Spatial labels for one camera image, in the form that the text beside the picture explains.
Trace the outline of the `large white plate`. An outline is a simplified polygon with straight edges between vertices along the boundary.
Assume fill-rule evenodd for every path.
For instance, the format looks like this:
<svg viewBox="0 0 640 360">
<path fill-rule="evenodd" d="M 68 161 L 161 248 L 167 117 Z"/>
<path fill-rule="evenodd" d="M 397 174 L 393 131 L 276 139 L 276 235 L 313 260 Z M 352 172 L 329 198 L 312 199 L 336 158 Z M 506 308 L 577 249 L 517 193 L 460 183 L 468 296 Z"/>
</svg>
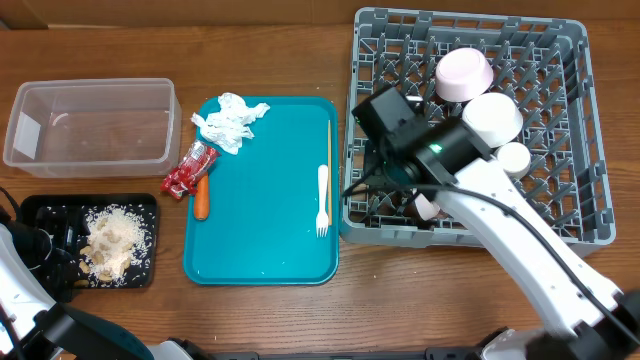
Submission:
<svg viewBox="0 0 640 360">
<path fill-rule="evenodd" d="M 440 213 L 440 207 L 430 202 L 423 194 L 415 192 L 414 206 L 418 217 L 422 221 L 428 221 L 435 218 Z"/>
</svg>

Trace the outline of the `wooden chopstick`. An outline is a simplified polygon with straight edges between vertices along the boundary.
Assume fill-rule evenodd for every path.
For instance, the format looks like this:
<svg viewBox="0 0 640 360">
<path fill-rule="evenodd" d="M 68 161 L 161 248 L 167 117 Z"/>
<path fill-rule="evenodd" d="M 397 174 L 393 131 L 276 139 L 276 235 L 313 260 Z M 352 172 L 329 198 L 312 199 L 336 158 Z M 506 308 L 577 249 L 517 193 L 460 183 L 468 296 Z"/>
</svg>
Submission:
<svg viewBox="0 0 640 360">
<path fill-rule="evenodd" d="M 332 122 L 328 121 L 328 159 L 327 159 L 327 167 L 328 167 L 328 185 L 327 185 L 327 214 L 328 214 L 328 225 L 332 226 Z"/>
</svg>

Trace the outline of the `white plastic fork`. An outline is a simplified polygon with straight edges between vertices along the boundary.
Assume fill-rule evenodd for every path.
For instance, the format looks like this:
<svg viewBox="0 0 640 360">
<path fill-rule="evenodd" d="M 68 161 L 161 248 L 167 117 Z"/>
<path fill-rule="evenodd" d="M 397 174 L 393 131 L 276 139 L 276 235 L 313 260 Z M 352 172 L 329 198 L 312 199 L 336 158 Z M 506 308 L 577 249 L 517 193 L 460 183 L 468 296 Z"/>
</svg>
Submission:
<svg viewBox="0 0 640 360">
<path fill-rule="evenodd" d="M 327 236 L 329 228 L 329 216 L 327 212 L 329 168 L 327 165 L 323 164 L 318 167 L 317 180 L 318 213 L 316 215 L 316 236 L 320 238 Z"/>
</svg>

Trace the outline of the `pink bowl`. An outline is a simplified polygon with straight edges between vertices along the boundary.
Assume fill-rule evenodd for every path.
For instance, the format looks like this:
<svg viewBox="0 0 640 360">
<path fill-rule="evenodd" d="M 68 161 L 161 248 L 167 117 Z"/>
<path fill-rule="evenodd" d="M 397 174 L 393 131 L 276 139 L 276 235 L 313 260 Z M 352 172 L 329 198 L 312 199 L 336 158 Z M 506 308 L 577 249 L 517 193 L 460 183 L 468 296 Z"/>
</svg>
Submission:
<svg viewBox="0 0 640 360">
<path fill-rule="evenodd" d="M 494 81 L 494 72 L 482 52 L 459 48 L 437 63 L 435 77 L 435 91 L 441 99 L 463 103 L 486 92 Z"/>
</svg>

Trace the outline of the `light green bowl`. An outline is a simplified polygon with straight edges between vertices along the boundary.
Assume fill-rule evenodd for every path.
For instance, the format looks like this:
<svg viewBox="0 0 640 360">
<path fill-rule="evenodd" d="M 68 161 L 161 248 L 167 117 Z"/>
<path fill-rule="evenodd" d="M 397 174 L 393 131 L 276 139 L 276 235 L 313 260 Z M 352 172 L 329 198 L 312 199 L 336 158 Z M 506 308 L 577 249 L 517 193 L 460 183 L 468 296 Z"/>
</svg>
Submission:
<svg viewBox="0 0 640 360">
<path fill-rule="evenodd" d="M 515 102 L 497 92 L 485 93 L 469 101 L 462 120 L 490 148 L 511 142 L 523 127 L 523 116 Z"/>
</svg>

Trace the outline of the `white plastic cup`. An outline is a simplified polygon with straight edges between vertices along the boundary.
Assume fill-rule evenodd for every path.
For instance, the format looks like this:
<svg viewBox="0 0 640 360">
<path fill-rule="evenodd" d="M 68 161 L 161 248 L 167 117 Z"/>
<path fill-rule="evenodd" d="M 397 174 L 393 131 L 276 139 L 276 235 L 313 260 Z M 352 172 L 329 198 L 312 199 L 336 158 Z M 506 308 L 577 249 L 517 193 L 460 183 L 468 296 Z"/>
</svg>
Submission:
<svg viewBox="0 0 640 360">
<path fill-rule="evenodd" d="M 511 178 L 521 179 L 530 169 L 531 153 L 522 143 L 507 143 L 495 152 L 495 157 L 504 172 Z"/>
</svg>

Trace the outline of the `white paper napkin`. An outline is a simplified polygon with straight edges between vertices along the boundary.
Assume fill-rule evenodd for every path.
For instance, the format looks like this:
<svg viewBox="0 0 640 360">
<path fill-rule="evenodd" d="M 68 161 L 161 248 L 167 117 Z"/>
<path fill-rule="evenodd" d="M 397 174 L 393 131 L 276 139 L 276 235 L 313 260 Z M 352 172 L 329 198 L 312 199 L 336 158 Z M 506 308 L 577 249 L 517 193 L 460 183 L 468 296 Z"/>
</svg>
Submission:
<svg viewBox="0 0 640 360">
<path fill-rule="evenodd" d="M 263 118 L 270 110 L 267 103 L 249 107 L 245 100 L 234 93 L 218 97 L 220 110 L 206 117 L 194 113 L 191 121 L 200 129 L 201 136 L 231 155 L 237 155 L 244 139 L 253 139 L 249 125 Z"/>
</svg>

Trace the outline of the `orange carrot piece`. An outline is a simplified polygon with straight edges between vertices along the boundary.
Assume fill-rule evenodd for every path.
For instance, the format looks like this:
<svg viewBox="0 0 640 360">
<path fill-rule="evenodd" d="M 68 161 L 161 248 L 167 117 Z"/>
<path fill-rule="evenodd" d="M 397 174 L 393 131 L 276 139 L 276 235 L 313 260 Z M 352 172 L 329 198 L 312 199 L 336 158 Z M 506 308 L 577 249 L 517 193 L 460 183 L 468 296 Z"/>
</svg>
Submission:
<svg viewBox="0 0 640 360">
<path fill-rule="evenodd" d="M 194 200 L 194 218 L 204 221 L 210 212 L 209 174 L 205 173 L 197 184 L 197 192 Z"/>
</svg>

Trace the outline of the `red snack wrapper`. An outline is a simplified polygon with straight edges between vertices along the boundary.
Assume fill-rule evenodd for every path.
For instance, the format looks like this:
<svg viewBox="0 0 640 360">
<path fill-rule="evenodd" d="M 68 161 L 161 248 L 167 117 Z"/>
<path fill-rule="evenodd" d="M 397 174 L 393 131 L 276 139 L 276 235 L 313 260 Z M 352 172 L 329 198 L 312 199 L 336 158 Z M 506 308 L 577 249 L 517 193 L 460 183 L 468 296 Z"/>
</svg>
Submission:
<svg viewBox="0 0 640 360">
<path fill-rule="evenodd" d="M 195 140 L 179 164 L 170 171 L 160 189 L 180 200 L 184 195 L 195 195 L 201 178 L 208 173 L 220 153 L 200 140 Z"/>
</svg>

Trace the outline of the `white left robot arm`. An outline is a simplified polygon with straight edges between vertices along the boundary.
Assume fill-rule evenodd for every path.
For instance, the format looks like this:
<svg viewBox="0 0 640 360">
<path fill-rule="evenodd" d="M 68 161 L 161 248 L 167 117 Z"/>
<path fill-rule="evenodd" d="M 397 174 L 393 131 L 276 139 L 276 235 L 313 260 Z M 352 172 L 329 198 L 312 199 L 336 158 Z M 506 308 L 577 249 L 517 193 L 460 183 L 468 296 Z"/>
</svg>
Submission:
<svg viewBox="0 0 640 360">
<path fill-rule="evenodd" d="M 128 330 L 46 292 L 16 249 L 18 243 L 33 245 L 45 238 L 1 211 L 1 357 L 53 359 L 66 351 L 78 359 L 152 359 L 150 349 Z"/>
</svg>

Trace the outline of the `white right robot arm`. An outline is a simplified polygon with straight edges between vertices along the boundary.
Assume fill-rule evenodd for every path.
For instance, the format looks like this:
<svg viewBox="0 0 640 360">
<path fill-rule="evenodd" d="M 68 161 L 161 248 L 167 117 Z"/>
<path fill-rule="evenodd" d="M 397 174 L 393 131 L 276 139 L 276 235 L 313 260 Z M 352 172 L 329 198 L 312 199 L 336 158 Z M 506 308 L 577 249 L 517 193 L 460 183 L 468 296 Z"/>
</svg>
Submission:
<svg viewBox="0 0 640 360">
<path fill-rule="evenodd" d="M 512 184 L 492 151 L 523 126 L 500 93 L 431 125 L 394 87 L 352 114 L 380 156 L 387 191 L 416 190 L 471 231 L 542 319 L 460 351 L 466 359 L 624 359 L 639 348 L 639 294 L 623 293 L 576 255 Z"/>
</svg>

